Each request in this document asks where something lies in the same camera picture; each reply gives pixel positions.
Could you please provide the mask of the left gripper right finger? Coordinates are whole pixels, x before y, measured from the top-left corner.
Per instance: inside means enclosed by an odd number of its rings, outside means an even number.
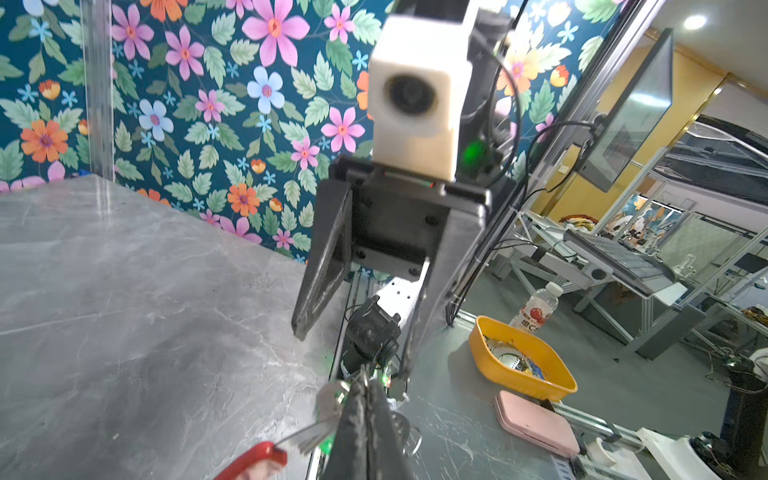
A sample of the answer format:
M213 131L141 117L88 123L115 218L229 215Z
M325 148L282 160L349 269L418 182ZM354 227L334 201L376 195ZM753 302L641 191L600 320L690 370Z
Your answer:
M393 412L379 380L367 384L367 478L411 480Z

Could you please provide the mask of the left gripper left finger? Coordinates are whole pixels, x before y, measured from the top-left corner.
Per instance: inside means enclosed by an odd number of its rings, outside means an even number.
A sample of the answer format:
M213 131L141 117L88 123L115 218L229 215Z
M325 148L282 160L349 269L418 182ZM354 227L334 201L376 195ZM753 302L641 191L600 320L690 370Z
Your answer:
M351 384L322 480L366 478L366 386Z

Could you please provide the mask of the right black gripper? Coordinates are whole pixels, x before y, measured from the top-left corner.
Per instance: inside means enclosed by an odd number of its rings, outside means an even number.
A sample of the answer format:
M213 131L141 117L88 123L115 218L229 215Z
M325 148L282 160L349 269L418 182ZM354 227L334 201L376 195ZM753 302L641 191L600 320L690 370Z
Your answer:
M294 335L306 338L354 263L423 280L398 372L409 378L433 316L485 229L488 190L341 157L318 185L315 209Z

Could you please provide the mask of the keyring with coloured keys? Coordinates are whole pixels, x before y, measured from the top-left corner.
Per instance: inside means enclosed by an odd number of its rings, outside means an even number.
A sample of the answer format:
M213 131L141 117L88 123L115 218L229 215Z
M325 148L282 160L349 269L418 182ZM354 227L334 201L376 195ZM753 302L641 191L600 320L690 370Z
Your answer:
M330 457L338 422L346 400L350 395L351 384L361 380L366 386L366 478L367 478L367 384L370 380L379 380L393 412L395 429L400 436L403 454L408 460L418 451L422 436L410 421L397 411L397 400L390 396L390 387L394 380L386 371L364 366L348 380L336 380L327 383L318 391L315 399L316 421L281 440L264 441L252 446L245 453L233 460L217 477L219 479L275 479L286 471L290 463L312 454L316 449L331 440L331 449L326 453Z

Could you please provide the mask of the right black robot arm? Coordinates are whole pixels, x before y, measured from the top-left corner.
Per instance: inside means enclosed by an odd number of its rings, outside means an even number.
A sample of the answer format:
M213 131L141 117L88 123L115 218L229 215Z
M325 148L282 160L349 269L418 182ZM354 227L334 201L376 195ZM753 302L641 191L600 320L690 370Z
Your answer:
M477 1L399 1L369 63L373 141L317 187L309 264L291 326L304 339L352 265L420 284L404 343L411 373L492 214L489 176L516 143L494 127L513 17Z

